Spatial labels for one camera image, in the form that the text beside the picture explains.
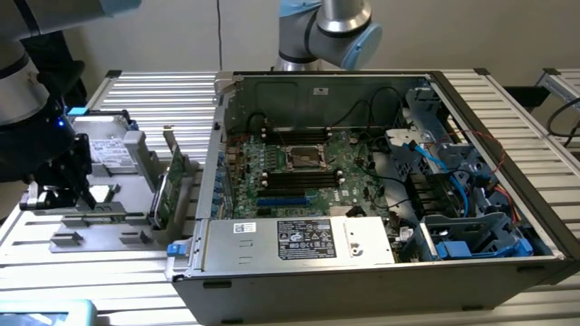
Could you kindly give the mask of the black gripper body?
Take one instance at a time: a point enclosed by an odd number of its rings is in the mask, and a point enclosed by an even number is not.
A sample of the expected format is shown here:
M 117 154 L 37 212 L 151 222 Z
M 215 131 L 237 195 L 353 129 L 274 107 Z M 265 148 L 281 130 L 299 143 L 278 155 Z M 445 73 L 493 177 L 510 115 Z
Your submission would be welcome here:
M 77 133 L 63 115 L 34 115 L 1 127 L 1 182 L 66 186 L 59 156 Z

